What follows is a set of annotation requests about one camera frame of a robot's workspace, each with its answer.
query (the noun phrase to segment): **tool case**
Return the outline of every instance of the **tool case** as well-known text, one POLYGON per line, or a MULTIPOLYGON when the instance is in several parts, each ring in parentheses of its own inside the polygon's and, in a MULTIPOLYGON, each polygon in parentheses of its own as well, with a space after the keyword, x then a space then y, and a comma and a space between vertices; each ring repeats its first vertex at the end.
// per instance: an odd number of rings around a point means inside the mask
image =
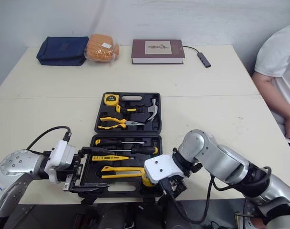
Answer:
POLYGON ((95 132, 90 147, 82 149, 87 151, 80 186, 89 183, 109 183, 110 187, 102 187, 91 192, 79 192, 79 196, 85 198, 83 203, 89 204, 100 198, 114 197, 137 197, 154 198, 162 195, 160 186, 145 186, 142 177, 102 178, 103 175, 114 175, 114 172, 102 172, 104 167, 144 167, 147 159, 162 154, 162 138, 159 135, 162 129, 161 121, 161 96, 159 93, 123 93, 107 92, 103 94, 100 109, 95 123, 95 132), (127 126, 108 119, 115 118, 120 121, 126 120, 127 126), (128 122, 137 122, 144 125, 128 125, 128 122), (144 142, 143 144, 115 144, 111 146, 100 146, 98 140, 112 139, 121 142, 144 142), (118 161, 92 161, 92 156, 106 156, 109 153, 97 152, 97 147, 107 150, 137 150, 140 147, 156 147, 156 154, 140 154, 132 152, 114 152, 115 156, 126 156, 131 159, 118 161), (131 190, 113 191, 112 184, 115 182, 128 182, 131 190))

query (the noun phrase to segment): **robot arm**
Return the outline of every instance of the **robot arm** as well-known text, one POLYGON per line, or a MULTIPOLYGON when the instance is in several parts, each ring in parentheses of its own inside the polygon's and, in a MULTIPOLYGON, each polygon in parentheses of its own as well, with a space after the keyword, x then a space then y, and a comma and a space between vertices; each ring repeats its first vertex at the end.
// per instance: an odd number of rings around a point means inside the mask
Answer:
MULTIPOLYGON (((212 136, 201 130, 186 134, 183 143, 172 155, 161 155, 145 161, 145 170, 154 184, 165 183, 172 177, 189 177, 202 166, 214 177, 240 191, 269 221, 270 228, 284 219, 290 222, 290 187, 271 170, 258 168, 230 148, 218 145, 212 136)), ((164 188, 165 194, 177 197, 186 187, 177 192, 164 188)))
POLYGON ((50 155, 29 150, 8 155, 0 163, 0 217, 11 214, 33 180, 49 179, 59 183, 56 173, 71 165, 75 151, 74 146, 60 140, 50 155))

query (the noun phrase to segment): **white shirt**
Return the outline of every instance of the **white shirt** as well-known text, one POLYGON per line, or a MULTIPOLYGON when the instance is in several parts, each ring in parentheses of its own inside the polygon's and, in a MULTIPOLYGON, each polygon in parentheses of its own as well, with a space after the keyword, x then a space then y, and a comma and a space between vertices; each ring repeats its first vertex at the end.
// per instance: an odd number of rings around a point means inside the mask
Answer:
MULTIPOLYGON (((272 76, 272 85, 278 89, 290 104, 290 25, 273 34, 261 47, 255 64, 255 71, 272 76)), ((271 111, 283 134, 285 120, 271 111)))

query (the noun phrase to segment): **white table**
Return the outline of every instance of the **white table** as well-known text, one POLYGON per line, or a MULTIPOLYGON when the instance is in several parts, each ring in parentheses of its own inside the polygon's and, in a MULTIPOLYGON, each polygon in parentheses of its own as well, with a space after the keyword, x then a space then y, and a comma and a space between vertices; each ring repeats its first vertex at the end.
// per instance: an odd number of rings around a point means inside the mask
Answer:
MULTIPOLYGON (((232 46, 197 48, 212 68, 204 68, 192 50, 186 50, 183 65, 132 65, 129 46, 121 47, 120 59, 112 64, 41 66, 35 59, 38 48, 29 48, 0 87, 0 161, 56 125, 72 129, 71 145, 88 146, 106 91, 159 92, 164 154, 178 147, 189 130, 198 128, 259 167, 271 166, 290 185, 290 148, 232 46)), ((62 135, 63 131, 55 131, 34 149, 48 150, 62 135)), ((178 199, 206 198, 209 175, 204 169, 186 182, 189 188, 178 199)), ((62 187, 63 183, 33 181, 20 203, 80 203, 76 194, 65 193, 62 187)), ((241 197, 235 190, 212 190, 212 198, 241 197)))

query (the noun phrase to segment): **black tool case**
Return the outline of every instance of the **black tool case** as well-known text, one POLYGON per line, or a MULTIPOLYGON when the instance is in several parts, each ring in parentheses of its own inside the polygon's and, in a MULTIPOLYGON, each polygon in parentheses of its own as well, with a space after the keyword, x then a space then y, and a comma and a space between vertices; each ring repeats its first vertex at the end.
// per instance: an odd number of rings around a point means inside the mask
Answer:
POLYGON ((114 183, 114 182, 129 182, 134 186, 134 190, 130 191, 112 191, 110 187, 103 187, 91 192, 79 192, 79 196, 85 198, 84 203, 93 202, 96 198, 114 198, 114 197, 138 197, 138 198, 154 198, 162 195, 160 186, 146 187, 142 183, 141 177, 122 177, 122 178, 101 178, 101 169, 104 166, 111 167, 144 167, 144 162, 147 159, 162 154, 162 138, 159 135, 162 129, 161 122, 161 96, 159 93, 122 93, 122 92, 107 92, 103 94, 100 109, 95 124, 95 131, 98 133, 94 135, 91 140, 90 147, 85 147, 88 152, 83 175, 80 181, 80 186, 88 183, 114 183), (104 102, 105 95, 115 94, 119 95, 119 105, 122 108, 122 113, 116 111, 116 106, 106 106, 104 102), (157 114, 152 122, 147 122, 152 113, 149 113, 147 108, 152 106, 152 99, 155 99, 157 105, 157 114), (126 109, 136 108, 139 113, 126 112, 126 109), (112 117, 117 119, 125 119, 127 121, 136 121, 145 123, 145 125, 127 126, 126 128, 117 127, 109 130, 100 129, 98 126, 114 126, 118 123, 114 121, 102 122, 100 118, 112 117), (92 156, 105 156, 105 152, 98 154, 89 153, 91 148, 100 147, 95 145, 97 139, 113 139, 121 140, 122 142, 144 142, 144 144, 118 144, 115 146, 101 146, 101 148, 108 150, 124 149, 154 146, 158 148, 155 155, 145 155, 140 153, 132 154, 131 152, 114 152, 116 156, 134 157, 134 159, 121 161, 92 161, 92 156))

